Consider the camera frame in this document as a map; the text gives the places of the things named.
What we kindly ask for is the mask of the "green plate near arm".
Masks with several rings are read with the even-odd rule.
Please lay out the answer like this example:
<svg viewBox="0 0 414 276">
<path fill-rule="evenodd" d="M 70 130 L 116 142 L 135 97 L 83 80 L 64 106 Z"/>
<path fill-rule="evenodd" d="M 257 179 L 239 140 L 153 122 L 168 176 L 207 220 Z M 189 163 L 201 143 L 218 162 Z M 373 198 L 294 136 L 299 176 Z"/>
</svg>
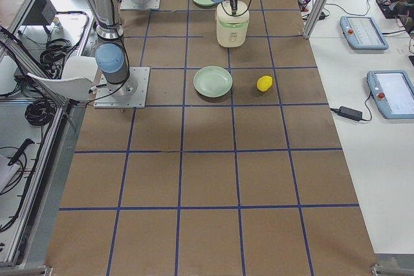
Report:
<svg viewBox="0 0 414 276">
<path fill-rule="evenodd" d="M 215 3 L 211 0 L 192 0 L 196 5 L 201 7 L 211 7 L 214 6 Z"/>
<path fill-rule="evenodd" d="M 196 72 L 193 85 L 199 94 L 209 98 L 218 98 L 230 91 L 233 79 L 226 69 L 207 66 Z"/>
</svg>

